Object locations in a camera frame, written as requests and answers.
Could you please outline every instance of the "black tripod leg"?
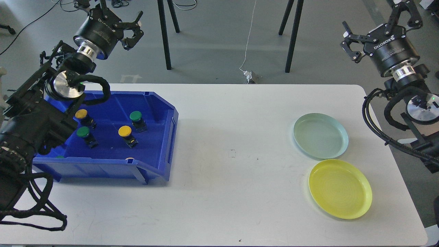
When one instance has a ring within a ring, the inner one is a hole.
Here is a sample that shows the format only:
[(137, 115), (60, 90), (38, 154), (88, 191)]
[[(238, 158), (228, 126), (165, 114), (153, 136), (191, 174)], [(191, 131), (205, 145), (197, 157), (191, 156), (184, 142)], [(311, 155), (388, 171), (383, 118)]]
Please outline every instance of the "black tripod leg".
[(300, 16), (302, 15), (302, 7), (303, 0), (298, 0), (296, 6), (296, 15), (294, 17), (293, 32), (291, 33), (290, 47), (288, 49), (287, 64), (285, 65), (285, 73), (290, 73), (294, 46), (296, 45), (297, 31), (299, 29)]
[(282, 23), (281, 23), (281, 28), (279, 28), (279, 35), (284, 34), (285, 25), (287, 24), (288, 17), (290, 16), (293, 3), (294, 0), (288, 0), (287, 8), (285, 9), (284, 18), (282, 19)]
[(166, 30), (165, 8), (163, 0), (157, 0), (158, 16), (160, 18), (160, 27), (162, 29), (163, 49), (165, 51), (166, 69), (171, 70), (171, 57), (169, 55), (168, 31)]
[(180, 27), (178, 26), (177, 16), (175, 15), (174, 4), (172, 0), (168, 0), (169, 11), (171, 12), (172, 22), (174, 23), (174, 28), (176, 33), (180, 33)]

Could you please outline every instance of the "gray floor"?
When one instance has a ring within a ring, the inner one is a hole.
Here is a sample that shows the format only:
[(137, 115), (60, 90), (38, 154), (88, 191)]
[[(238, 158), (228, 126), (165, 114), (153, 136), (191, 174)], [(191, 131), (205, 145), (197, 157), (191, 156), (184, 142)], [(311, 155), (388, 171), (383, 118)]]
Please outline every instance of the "gray floor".
[[(192, 3), (191, 0), (174, 2)], [(344, 20), (355, 34), (366, 34), (386, 22), (391, 12), (386, 1), (305, 1), (290, 73), (285, 73), (284, 67), (294, 10), (284, 35), (277, 34), (286, 3), (286, 0), (257, 0), (243, 70), (258, 74), (261, 84), (359, 84), (367, 93), (383, 87), (385, 79), (379, 76), (370, 59), (355, 64), (339, 43), (345, 31)], [(165, 5), (173, 67), (166, 70), (157, 2), (132, 0), (129, 6), (113, 11), (122, 20), (132, 21), (136, 13), (143, 10), (144, 37), (130, 51), (118, 44), (108, 60), (96, 62), (94, 74), (110, 83), (241, 84), (245, 78), (239, 67), (244, 61), (254, 4), (254, 0), (198, 0), (198, 6), (191, 11), (176, 9), (181, 33), (174, 32)], [(0, 1), (0, 23), (7, 23), (18, 32), (51, 6), (53, 3), (49, 0), (3, 0)], [(64, 8), (73, 9), (71, 4)], [(421, 56), (419, 63), (426, 64), (432, 71), (427, 81), (429, 87), (439, 92), (439, 80), (433, 76), (439, 70), (439, 22), (420, 6), (418, 9), (424, 27), (409, 32), (408, 37)], [(42, 50), (50, 51), (59, 40), (73, 46), (72, 37), (85, 18), (82, 11), (67, 13), (56, 6), (30, 25), (0, 56), (0, 66), (8, 70), (3, 77), (3, 90), (18, 88), (38, 69)], [(401, 17), (401, 25), (405, 25), (407, 19)], [(0, 30), (0, 50), (13, 38), (7, 31)], [(412, 137), (385, 122), (382, 112), (386, 103), (385, 99), (379, 99), (372, 104), (383, 130), (396, 139)], [(421, 130), (430, 134), (437, 131), (438, 126), (423, 126)], [(395, 150), (393, 154), (424, 226), (436, 224), (432, 202), (439, 195), (439, 173), (430, 174), (419, 160), (409, 155)]]

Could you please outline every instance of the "white cable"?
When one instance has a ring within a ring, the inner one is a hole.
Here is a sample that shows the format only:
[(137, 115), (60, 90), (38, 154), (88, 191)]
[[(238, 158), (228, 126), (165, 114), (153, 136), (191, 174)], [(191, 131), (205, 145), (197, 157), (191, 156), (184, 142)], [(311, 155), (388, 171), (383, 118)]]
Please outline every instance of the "white cable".
[(195, 9), (195, 7), (197, 6), (197, 0), (194, 0), (194, 2), (195, 2), (195, 4), (193, 4), (192, 6), (192, 8), (190, 8), (190, 9), (182, 9), (182, 8), (180, 8), (179, 6), (181, 6), (181, 4), (175, 4), (174, 2), (172, 2), (178, 9), (181, 9), (181, 10), (184, 10), (184, 11), (188, 11), (188, 10), (193, 10), (193, 9)]
[(244, 72), (244, 70), (242, 70), (242, 66), (244, 66), (245, 60), (247, 59), (247, 47), (248, 47), (248, 40), (250, 39), (250, 32), (252, 31), (252, 25), (253, 25), (253, 16), (255, 15), (255, 8), (256, 8), (256, 2), (258, 0), (255, 0), (255, 5), (253, 6), (253, 13), (252, 13), (252, 22), (250, 23), (250, 30), (248, 31), (248, 37), (247, 37), (247, 44), (245, 45), (245, 55), (244, 55), (244, 62), (242, 62), (241, 67), (239, 67), (239, 69)]

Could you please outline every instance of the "green push button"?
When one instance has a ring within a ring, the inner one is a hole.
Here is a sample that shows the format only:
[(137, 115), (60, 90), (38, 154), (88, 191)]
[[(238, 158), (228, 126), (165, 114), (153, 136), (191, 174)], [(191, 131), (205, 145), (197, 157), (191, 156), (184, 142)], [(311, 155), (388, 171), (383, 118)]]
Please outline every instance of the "green push button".
[(133, 111), (133, 112), (130, 114), (130, 119), (131, 119), (131, 121), (137, 122), (137, 121), (139, 121), (141, 118), (142, 118), (142, 113), (139, 112), (139, 111)]
[(90, 129), (87, 126), (83, 126), (76, 131), (76, 135), (81, 138), (88, 136), (89, 133)]

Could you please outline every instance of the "blue plastic bin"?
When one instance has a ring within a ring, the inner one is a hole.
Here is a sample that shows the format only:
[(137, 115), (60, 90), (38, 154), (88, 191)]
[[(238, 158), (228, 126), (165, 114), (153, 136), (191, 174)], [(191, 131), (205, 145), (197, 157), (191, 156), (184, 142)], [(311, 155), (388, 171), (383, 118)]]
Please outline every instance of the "blue plastic bin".
[[(99, 91), (86, 93), (87, 100), (102, 97)], [(71, 103), (47, 101), (61, 111)], [(178, 120), (174, 106), (154, 92), (115, 91), (105, 103), (82, 105), (80, 109), (86, 109), (95, 119), (96, 129), (90, 132), (99, 145), (89, 148), (74, 132), (48, 155), (37, 155), (33, 159), (36, 170), (52, 174), (57, 182), (62, 178), (136, 178), (142, 184), (154, 178), (169, 180)], [(130, 120), (133, 111), (142, 113), (147, 131), (136, 132)], [(123, 125), (132, 127), (132, 135), (139, 142), (132, 149), (118, 135)]]

